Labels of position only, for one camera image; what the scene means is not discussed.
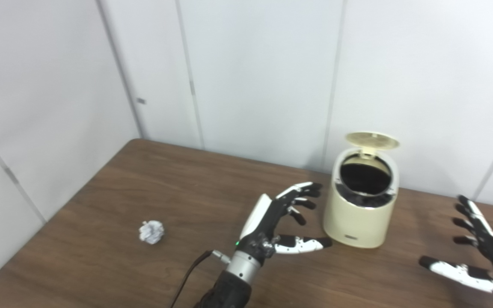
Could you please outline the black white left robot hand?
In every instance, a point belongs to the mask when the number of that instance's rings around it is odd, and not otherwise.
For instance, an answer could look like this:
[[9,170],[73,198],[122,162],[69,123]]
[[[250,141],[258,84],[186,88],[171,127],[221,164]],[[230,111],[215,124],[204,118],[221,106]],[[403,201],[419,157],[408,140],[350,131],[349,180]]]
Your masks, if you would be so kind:
[[309,198],[319,197],[322,187],[321,183],[306,182],[294,184],[273,198],[266,193],[260,195],[241,230],[235,251],[246,254],[262,266],[274,254],[311,253],[331,247],[333,243],[329,237],[301,237],[275,232],[285,216],[291,216],[301,226],[305,225],[305,217],[295,206],[315,209],[317,205]]

